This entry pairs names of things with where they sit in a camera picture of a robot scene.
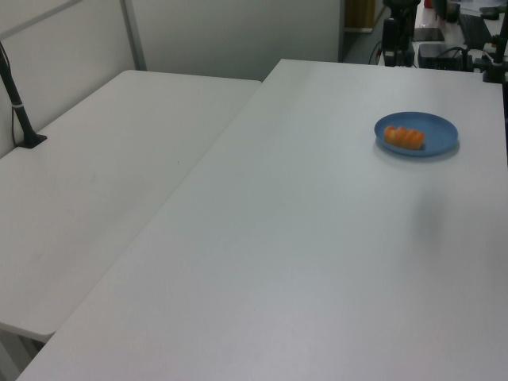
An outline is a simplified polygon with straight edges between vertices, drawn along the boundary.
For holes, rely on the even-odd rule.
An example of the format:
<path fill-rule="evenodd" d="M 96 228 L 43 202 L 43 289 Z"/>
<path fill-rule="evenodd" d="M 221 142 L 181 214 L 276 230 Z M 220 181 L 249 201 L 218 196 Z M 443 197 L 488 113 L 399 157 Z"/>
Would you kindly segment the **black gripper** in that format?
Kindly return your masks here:
<path fill-rule="evenodd" d="M 400 66 L 413 67 L 414 51 L 409 49 L 411 30 L 414 28 L 414 19 L 417 2 L 411 0 L 383 0 L 391 14 L 383 22 L 381 47 L 383 62 L 386 67 L 397 66 L 397 52 L 400 53 Z"/>

